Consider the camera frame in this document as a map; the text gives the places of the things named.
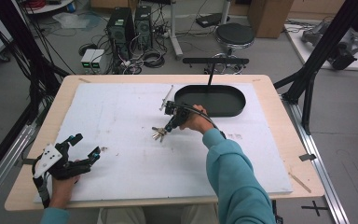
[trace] metal rail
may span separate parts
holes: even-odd
[[[327,200],[333,219],[337,224],[349,224],[350,222],[348,221],[341,201],[339,200],[336,190],[334,189],[333,183],[331,182],[330,177],[324,167],[324,162],[322,161],[318,148],[316,147],[312,136],[307,134],[306,130],[301,124],[301,109],[298,105],[290,105],[286,101],[282,101],[282,103],[288,110],[287,112],[292,118],[292,122],[296,127],[298,136],[302,140],[305,149],[309,154],[313,154],[316,156],[316,159],[312,161],[312,165],[315,168],[318,176],[321,178],[322,184],[324,185],[324,197]]]
[[[20,154],[30,142],[34,131],[36,130],[36,124],[25,125],[16,141],[13,143],[5,157],[0,162],[0,186],[4,182],[11,168],[13,167]]]

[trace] black metal frame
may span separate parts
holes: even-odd
[[[293,82],[289,91],[282,95],[283,100],[292,105],[296,105],[298,98],[305,92],[301,124],[307,134],[310,134],[310,107],[315,77],[357,18],[358,0],[346,0],[304,66],[290,77],[274,83],[275,89],[279,89]]]
[[[34,37],[27,28],[24,20],[18,13],[11,0],[0,0],[0,20],[13,38],[13,44],[17,45],[22,54],[28,60],[30,69],[30,99],[31,103],[26,107],[18,121],[11,128],[4,141],[0,145],[0,161],[8,152],[10,146],[16,140],[25,124],[31,123],[38,116],[39,104],[46,95],[55,96],[61,83],[55,77],[66,77],[68,72],[62,70],[54,63],[46,59],[34,41]],[[14,53],[13,45],[7,48]],[[40,86],[45,87],[46,92],[41,92]]]

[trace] computer tower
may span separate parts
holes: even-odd
[[[152,8],[149,6],[138,6],[135,10],[135,31],[138,35],[138,49],[153,48],[153,32],[152,32]]]
[[[115,51],[114,54],[120,54],[123,60],[132,58],[132,53],[135,50],[135,29],[133,26],[131,9],[129,7],[115,7],[109,22],[106,25],[106,30],[110,42]]]

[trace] black stool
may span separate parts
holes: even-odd
[[[249,48],[255,41],[255,35],[251,27],[240,25],[238,23],[226,23],[217,27],[215,31],[217,42],[228,48],[227,53],[219,53],[214,58],[237,58],[233,55],[234,49]],[[240,74],[244,68],[243,64],[219,64],[221,70],[216,70],[220,74],[224,74],[226,69],[233,71],[233,74]]]

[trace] wooden table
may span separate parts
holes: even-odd
[[[58,130],[75,96],[80,83],[207,83],[208,76],[199,75],[142,75],[142,76],[69,76],[66,77],[48,112],[48,115],[34,141],[28,159],[35,159],[47,143],[55,143]],[[321,197],[324,187],[310,161],[301,161],[299,156],[306,154],[296,130],[284,109],[281,99],[271,80],[263,75],[214,76],[213,84],[252,83],[261,104],[268,126],[281,158],[289,173],[293,192],[283,195],[270,195],[271,199]],[[32,181],[31,165],[23,165],[20,174],[7,197],[5,208],[8,211],[42,209],[42,204],[34,203],[36,188]],[[68,207],[109,207],[131,205],[158,205],[184,203],[215,203],[216,197],[192,197],[180,199],[120,200],[101,202],[75,202]]]

